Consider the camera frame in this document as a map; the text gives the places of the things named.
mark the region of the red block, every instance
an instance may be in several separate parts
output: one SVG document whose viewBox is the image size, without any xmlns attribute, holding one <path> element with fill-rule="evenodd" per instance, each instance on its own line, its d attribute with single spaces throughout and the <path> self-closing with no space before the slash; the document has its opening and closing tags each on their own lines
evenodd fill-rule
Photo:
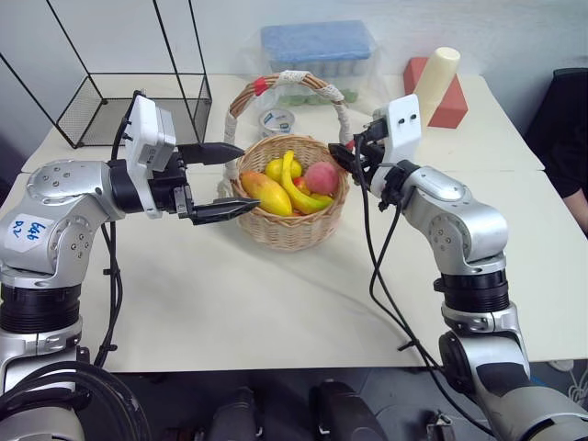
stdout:
<svg viewBox="0 0 588 441">
<path fill-rule="evenodd" d="M 409 95 L 413 92 L 416 84 L 423 73 L 426 65 L 426 57 L 411 58 L 404 70 L 404 92 Z M 463 96 L 458 76 L 456 75 L 447 89 L 441 104 L 433 114 L 430 127 L 446 127 L 455 129 L 468 111 L 466 98 Z"/>
</svg>

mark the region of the floor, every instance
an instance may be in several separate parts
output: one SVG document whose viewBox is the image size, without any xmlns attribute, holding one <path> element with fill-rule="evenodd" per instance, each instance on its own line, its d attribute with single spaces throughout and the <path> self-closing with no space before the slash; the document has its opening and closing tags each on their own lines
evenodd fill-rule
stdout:
<svg viewBox="0 0 588 441">
<path fill-rule="evenodd" d="M 586 360 L 575 363 L 578 379 Z M 531 367 L 537 384 L 567 392 L 569 373 L 547 363 Z M 429 375 L 421 369 L 344 368 L 191 372 L 150 375 L 120 375 L 137 395 L 152 425 L 156 441 L 165 428 L 206 429 L 216 408 L 237 388 L 246 385 L 255 392 L 256 403 L 266 414 L 266 438 L 279 441 L 311 441 L 309 390 L 325 379 L 341 380 L 358 391 L 390 441 L 426 440 L 425 424 L 437 412 L 450 416 L 457 440 L 492 439 L 465 421 L 448 404 Z M 476 419 L 486 423 L 479 409 L 453 391 L 451 395 Z M 91 404 L 80 414 L 87 441 L 110 439 L 102 410 Z"/>
</svg>

